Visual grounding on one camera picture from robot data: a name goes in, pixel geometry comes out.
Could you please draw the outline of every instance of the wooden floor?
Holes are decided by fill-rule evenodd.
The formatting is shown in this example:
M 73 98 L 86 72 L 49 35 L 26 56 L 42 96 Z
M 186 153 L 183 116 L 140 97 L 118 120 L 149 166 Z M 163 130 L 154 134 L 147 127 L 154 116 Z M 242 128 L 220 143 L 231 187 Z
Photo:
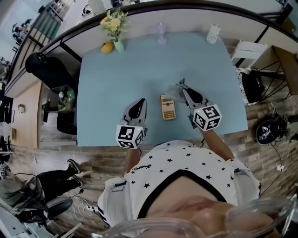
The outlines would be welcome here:
M 283 91 L 277 93 L 270 98 L 282 116 L 289 116 L 298 113 L 298 97 L 290 97 L 286 101 L 284 98 L 288 93 L 286 87 Z M 263 104 L 246 107 L 247 121 L 249 130 L 237 132 L 222 136 L 225 143 L 231 148 L 235 157 L 244 162 L 254 173 L 256 178 L 262 183 L 262 191 L 264 191 L 277 177 L 273 185 L 263 194 L 263 197 L 273 197 L 280 195 L 293 194 L 294 184 L 298 182 L 298 143 L 295 141 L 292 144 L 288 143 L 285 138 L 282 142 L 276 144 L 280 156 L 283 156 L 283 165 L 285 170 L 280 174 L 276 170 L 280 162 L 274 148 L 271 146 L 260 146 L 253 140 L 252 126 L 255 122 L 264 115 L 270 114 L 272 106 L 269 101 Z M 42 125 L 43 141 L 48 141 L 52 138 L 72 140 L 73 137 L 61 134 L 58 131 L 52 131 L 55 127 L 55 115 Z M 297 131 L 297 125 L 291 125 L 291 133 Z M 201 145 L 200 141 L 192 141 L 196 145 Z M 147 153 L 151 146 L 142 146 L 143 154 Z M 82 181 L 84 182 L 84 193 L 80 197 L 73 198 L 74 206 L 68 211 L 59 216 L 59 220 L 53 221 L 50 230 L 54 233 L 61 234 L 68 231 L 77 223 L 82 222 L 81 226 L 75 233 L 77 237 L 90 237 L 93 232 L 105 230 L 102 220 L 93 214 L 92 217 L 85 214 L 84 219 L 76 218 L 75 213 L 81 218 L 78 210 L 78 205 L 82 199 L 85 199 L 89 204 L 98 200 L 101 192 L 104 189 L 104 183 L 107 179 L 114 176 L 121 176 L 124 164 L 125 151 L 119 147 L 77 147 L 77 146 L 61 146 L 49 147 L 43 149 L 28 149 L 25 147 L 14 146 L 14 155 L 11 159 L 11 169 L 14 173 L 25 172 L 38 174 L 44 171 L 66 169 L 67 160 L 74 159 L 84 171 Z M 78 193 L 79 189 L 70 191 L 65 196 L 73 196 Z

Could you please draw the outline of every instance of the wall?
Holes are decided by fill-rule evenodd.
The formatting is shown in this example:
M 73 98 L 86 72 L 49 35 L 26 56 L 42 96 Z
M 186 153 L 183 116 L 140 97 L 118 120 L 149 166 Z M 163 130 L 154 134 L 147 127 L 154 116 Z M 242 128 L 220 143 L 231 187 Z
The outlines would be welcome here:
M 254 13 L 280 12 L 281 6 L 276 0 L 211 0 L 241 7 Z
M 290 3 L 290 5 L 293 7 L 293 11 L 289 15 L 289 18 L 297 27 L 294 35 L 298 37 L 298 3 L 296 2 L 296 0 L 289 0 L 288 3 Z
M 168 33 L 202 32 L 207 33 L 214 23 L 220 23 L 222 38 L 246 40 L 254 42 L 266 26 L 245 17 L 202 9 L 172 9 L 152 11 L 128 16 L 130 22 L 122 39 L 130 39 L 144 35 L 156 34 L 155 26 L 165 23 Z M 101 26 L 89 29 L 65 42 L 79 56 L 100 47 L 110 40 Z
M 268 48 L 262 54 L 262 56 L 258 59 L 258 61 L 253 65 L 252 68 L 261 69 L 265 66 L 268 66 L 271 63 L 278 61 L 271 46 L 277 46 L 279 48 L 282 48 L 282 49 L 289 51 L 291 53 L 294 53 L 294 54 L 298 53 L 298 43 L 296 41 L 292 40 L 290 37 L 282 34 L 281 32 L 279 32 L 271 27 L 267 30 L 265 35 L 261 38 L 259 43 L 267 44 Z M 268 67 L 267 69 L 275 71 L 278 69 L 278 64 Z
M 33 9 L 36 13 L 41 6 L 46 6 L 52 0 L 23 0 L 31 9 Z
M 64 21 L 61 23 L 56 37 L 82 21 L 82 12 L 87 4 L 88 0 L 79 0 L 71 4 L 68 12 L 63 18 Z
M 92 11 L 99 15 L 106 11 L 106 9 L 111 9 L 113 6 L 109 0 L 88 0 L 88 4 Z
M 0 56 L 12 61 L 12 48 L 16 45 L 12 36 L 13 24 L 20 25 L 28 18 L 35 19 L 38 14 L 22 0 L 14 0 L 10 4 L 7 1 L 10 0 L 0 3 L 0 12 L 3 12 L 0 22 Z

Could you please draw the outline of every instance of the cable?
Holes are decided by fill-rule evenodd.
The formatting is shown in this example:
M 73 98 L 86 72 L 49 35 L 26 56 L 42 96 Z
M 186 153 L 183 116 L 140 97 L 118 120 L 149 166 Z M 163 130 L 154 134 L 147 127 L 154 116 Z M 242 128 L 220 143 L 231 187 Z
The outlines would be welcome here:
M 282 166 L 282 164 L 283 164 L 283 157 L 284 157 L 284 152 L 285 152 L 286 146 L 284 147 L 284 151 L 283 151 L 282 157 L 280 157 L 277 149 L 271 143 L 270 143 L 270 145 L 275 149 L 276 153 L 278 154 L 278 156 L 280 158 L 280 166 Z M 286 156 L 286 160 L 289 157 L 289 152 L 290 152 L 290 144 L 288 146 L 288 154 Z M 280 175 L 281 175 L 282 172 L 283 172 L 283 170 L 281 170 L 280 174 L 275 178 L 275 180 L 273 180 L 273 182 L 261 193 L 260 197 L 264 194 L 264 192 L 266 192 L 276 182 L 276 180 L 280 177 Z
M 293 154 L 292 154 L 292 151 L 291 151 L 291 161 L 293 161 L 293 162 L 297 162 L 298 161 L 298 159 L 297 160 L 293 160 Z
M 294 115 L 294 97 L 292 96 L 292 115 Z
M 74 206 L 74 205 L 72 205 L 72 206 L 74 207 L 74 215 L 75 215 L 79 220 L 83 220 L 83 219 L 84 219 L 84 215 L 83 215 L 83 213 L 82 213 L 81 210 L 80 210 L 80 206 L 84 206 L 84 208 L 83 208 L 83 212 L 85 212 L 88 216 L 90 216 L 90 217 L 93 216 L 93 213 L 92 213 L 91 211 L 87 210 L 91 215 L 88 214 L 88 213 L 85 211 L 85 208 L 86 208 L 86 207 L 87 207 L 87 208 L 90 208 L 90 207 L 89 207 L 89 203 L 88 203 L 88 201 L 85 200 L 85 199 L 82 199 L 82 204 L 79 204 L 79 205 L 78 205 L 78 210 L 79 210 L 79 212 L 80 212 L 82 218 L 79 218 L 79 217 L 76 215 L 76 212 L 75 212 L 75 206 Z
M 69 192 L 67 192 L 70 198 L 80 198 L 82 200 L 84 200 L 83 198 L 81 198 L 80 196 L 70 196 Z
M 201 146 L 200 146 L 200 148 L 202 148 L 203 146 L 204 146 L 204 141 L 205 141 L 205 139 L 203 139 L 202 141 L 201 141 Z
M 275 183 L 275 181 L 280 177 L 282 171 L 279 173 L 279 175 L 275 178 L 275 180 L 261 193 L 260 197 L 264 194 L 264 192 L 266 192 L 268 190 L 268 188 L 271 187 L 272 184 Z
M 272 143 L 270 143 L 270 145 L 273 147 L 273 149 L 276 151 L 276 153 L 278 154 L 278 157 L 279 157 L 279 159 L 280 159 L 280 166 L 282 166 L 283 165 L 283 159 L 282 159 L 282 157 L 280 157 L 280 154 L 278 153 L 278 151 L 277 151 L 277 149 L 275 148 L 275 145 L 276 145 L 276 143 L 275 143 L 275 145 L 273 145 Z
M 263 111 L 264 115 L 265 115 L 265 116 L 268 116 L 268 115 L 265 113 L 265 111 L 264 111 L 263 105 L 266 105 L 266 106 L 267 106 L 267 108 L 268 108 L 268 112 L 269 112 L 269 106 L 268 106 L 267 103 L 261 103 L 261 107 L 262 107 L 262 111 Z
M 74 198 L 76 195 L 78 195 L 78 194 L 81 194 L 81 193 L 77 193 L 77 194 L 75 194 L 75 195 L 73 195 L 73 196 L 69 196 L 70 198 Z
M 277 143 L 277 141 L 276 141 L 276 140 L 275 140 L 275 141 L 272 141 L 272 142 L 271 142 L 271 146 L 276 146 L 276 143 Z
M 34 192 L 35 192 L 35 190 L 37 190 L 38 189 L 38 187 L 37 187 L 37 179 L 39 179 L 38 178 L 38 175 L 35 175 L 35 174 L 31 174 L 31 173 L 16 173 L 15 175 L 18 175 L 18 174 L 24 174 L 24 175 L 31 175 L 31 176 L 35 176 L 35 188 L 33 189 L 33 191 L 32 191 L 32 193 L 34 194 Z M 36 199 L 36 201 L 44 201 L 44 199 L 41 199 L 41 196 L 42 196 L 42 194 L 43 194 L 43 190 L 42 190 L 42 184 L 41 184 L 41 182 L 40 182 L 40 185 L 41 185 L 41 194 L 40 194 L 40 196 L 39 196 L 39 198 L 36 198 L 36 197 L 34 197 L 34 196 L 31 196 L 31 195 L 28 195 L 28 196 L 30 196 L 31 198 L 29 198 L 22 206 L 20 206 L 18 209 L 21 209 L 22 207 L 24 207 L 29 201 L 31 201 L 31 199 Z M 14 207 L 15 205 L 17 205 L 17 203 L 18 203 L 18 201 L 19 201 L 20 199 L 18 199 L 13 205 L 12 205 L 12 207 Z
M 97 214 L 96 212 L 94 212 L 94 214 L 102 219 L 102 217 L 99 214 Z
M 6 207 L 4 207 L 4 206 L 0 206 L 0 207 L 2 207 L 2 208 L 4 208 L 6 211 L 8 211 L 10 214 L 12 214 Z
M 93 202 L 93 203 L 91 204 L 91 207 L 92 207 L 92 208 L 93 208 L 93 204 L 94 204 L 94 203 L 97 203 L 97 202 Z

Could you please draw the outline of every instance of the table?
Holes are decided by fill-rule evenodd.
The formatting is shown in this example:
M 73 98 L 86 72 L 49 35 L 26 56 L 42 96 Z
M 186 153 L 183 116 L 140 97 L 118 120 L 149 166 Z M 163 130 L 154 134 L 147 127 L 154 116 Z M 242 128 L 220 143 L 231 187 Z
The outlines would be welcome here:
M 38 148 L 41 109 L 42 82 L 38 80 L 23 94 L 14 98 L 14 121 L 11 127 L 16 129 L 16 138 L 11 140 L 12 145 Z M 18 105 L 25 105 L 25 113 L 18 112 Z
M 262 76 L 272 77 L 271 83 L 267 88 L 266 92 L 264 93 L 261 101 L 273 96 L 274 94 L 276 94 L 277 92 L 285 88 L 286 86 L 289 87 L 289 93 L 285 99 L 289 98 L 291 95 L 298 95 L 298 60 L 296 58 L 296 55 L 282 48 L 279 48 L 277 46 L 272 46 L 272 49 L 276 54 L 278 61 L 270 64 L 269 66 L 279 63 L 279 67 L 275 73 L 260 72 L 260 75 Z M 282 68 L 282 71 L 284 72 L 284 74 L 280 74 L 279 72 L 280 67 Z M 275 79 L 281 80 L 280 84 L 277 87 L 275 87 L 273 90 L 271 90 L 270 93 L 266 94 L 273 80 Z
M 198 33 L 166 34 L 168 43 L 156 36 L 124 42 L 126 51 L 102 54 L 94 49 L 83 56 L 78 100 L 78 146 L 117 145 L 116 126 L 126 106 L 146 98 L 147 136 L 144 144 L 175 139 L 198 139 L 189 109 L 175 103 L 176 119 L 162 117 L 160 95 L 169 85 L 186 78 L 186 84 L 207 95 L 222 112 L 218 134 L 247 130 L 247 120 L 235 69 L 222 41 L 214 45 Z

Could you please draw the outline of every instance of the black pants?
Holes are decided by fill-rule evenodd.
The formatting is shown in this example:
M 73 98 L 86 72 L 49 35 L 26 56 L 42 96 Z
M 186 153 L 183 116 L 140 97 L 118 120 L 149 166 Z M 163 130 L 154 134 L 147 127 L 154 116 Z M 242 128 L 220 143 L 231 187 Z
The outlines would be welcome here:
M 47 203 L 65 192 L 77 188 L 79 183 L 76 180 L 68 180 L 74 174 L 75 170 L 68 168 L 67 170 L 54 170 L 37 175 L 45 193 L 45 202 Z

